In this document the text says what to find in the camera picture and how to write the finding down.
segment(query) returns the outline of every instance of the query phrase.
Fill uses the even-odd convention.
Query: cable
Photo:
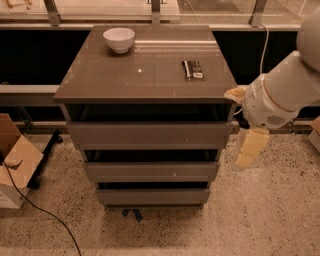
[[[188,2],[189,6],[190,6],[190,8],[191,8],[191,10],[192,10],[192,12],[193,12],[194,18],[196,19],[197,23],[199,23],[199,20],[198,20],[198,18],[197,18],[197,16],[196,16],[196,12],[194,11],[191,3],[189,2],[189,0],[187,0],[187,2]]]
[[[262,74],[262,67],[263,67],[263,62],[264,62],[264,56],[266,54],[266,49],[267,49],[267,45],[268,45],[268,41],[269,41],[269,29],[263,24],[261,23],[261,25],[266,29],[267,31],[267,36],[266,36],[266,40],[264,42],[264,47],[263,47],[263,51],[262,51],[262,56],[261,56],[261,61],[260,61],[260,75]]]
[[[76,239],[75,239],[74,236],[72,235],[72,233],[71,233],[70,229],[68,228],[68,226],[67,226],[61,219],[59,219],[57,216],[55,216],[55,215],[52,214],[51,212],[48,212],[48,211],[46,211],[46,210],[44,210],[44,209],[36,206],[36,205],[35,205],[34,203],[32,203],[24,194],[22,194],[22,193],[20,192],[20,190],[17,188],[16,184],[14,183],[14,180],[13,180],[13,178],[12,178],[12,176],[11,176],[11,173],[10,173],[10,171],[9,171],[9,168],[8,168],[7,164],[4,162],[4,160],[3,160],[3,164],[4,164],[4,166],[6,167],[6,169],[7,169],[7,171],[8,171],[8,174],[9,174],[9,176],[10,176],[11,182],[12,182],[14,188],[18,191],[18,193],[19,193],[29,204],[31,204],[34,208],[36,208],[36,209],[38,209],[38,210],[40,210],[40,211],[42,211],[42,212],[45,212],[45,213],[49,214],[50,216],[52,216],[53,218],[55,218],[56,220],[58,220],[58,221],[67,229],[67,231],[69,232],[69,234],[70,234],[70,236],[71,236],[71,238],[72,238],[72,240],[73,240],[73,242],[74,242],[74,244],[75,244],[75,246],[76,246],[76,248],[77,248],[78,254],[79,254],[79,256],[81,256],[81,252],[80,252],[79,246],[78,246],[78,244],[77,244],[77,242],[76,242]]]
[[[267,49],[267,45],[268,45],[268,41],[269,41],[269,34],[270,34],[270,31],[269,29],[263,24],[261,23],[261,25],[266,29],[267,31],[267,35],[266,35],[266,40],[264,42],[264,47],[263,47],[263,51],[262,51],[262,56],[261,56],[261,60],[260,60],[260,75],[262,74],[262,71],[263,71],[263,62],[264,62],[264,57],[265,57],[265,54],[266,54],[266,49]],[[262,85],[259,87],[259,88],[256,88],[255,91],[259,91],[263,88],[263,84],[264,84],[264,78],[263,78],[263,83]],[[251,97],[250,94],[248,97],[246,97],[245,99],[242,100],[242,104],[248,99]]]

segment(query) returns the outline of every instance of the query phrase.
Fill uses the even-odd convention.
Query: cabinet
[[[95,26],[54,96],[85,172],[106,207],[196,206],[208,200],[235,105],[235,87],[207,26],[133,25],[113,53]],[[204,80],[186,80],[184,60]]]

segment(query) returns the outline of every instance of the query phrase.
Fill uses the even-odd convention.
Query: floor
[[[48,135],[28,138],[44,149]],[[71,229],[82,252],[102,255],[320,255],[320,154],[307,135],[274,134],[245,170],[231,135],[203,209],[104,210],[70,138],[56,144],[28,198]],[[26,202],[0,209],[0,255],[77,255],[64,227]]]

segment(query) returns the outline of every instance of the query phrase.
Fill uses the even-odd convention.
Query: cabinet top
[[[54,100],[65,104],[230,102],[236,86],[208,26],[131,25],[135,43],[114,53],[95,26],[63,79]],[[184,61],[200,64],[204,80],[186,79]]]

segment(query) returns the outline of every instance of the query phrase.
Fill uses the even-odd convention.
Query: drawer gap
[[[89,162],[213,162],[218,150],[85,150]]]
[[[206,189],[208,182],[99,182],[98,188],[127,189]]]
[[[72,121],[214,122],[227,121],[231,104],[67,104]]]

